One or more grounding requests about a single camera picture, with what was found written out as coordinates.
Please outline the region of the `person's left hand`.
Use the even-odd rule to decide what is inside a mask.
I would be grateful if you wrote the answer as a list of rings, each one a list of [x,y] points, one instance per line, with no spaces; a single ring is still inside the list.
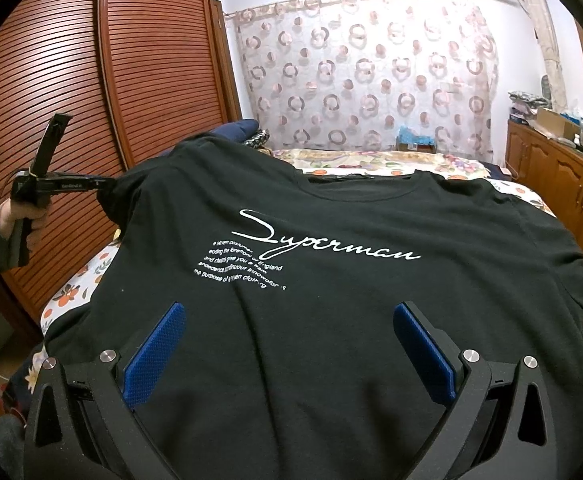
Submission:
[[[33,252],[41,241],[45,226],[48,222],[52,203],[48,200],[43,207],[19,203],[11,198],[0,204],[0,236],[3,240],[10,240],[16,223],[21,220],[32,222],[31,233],[26,237],[26,248]]]

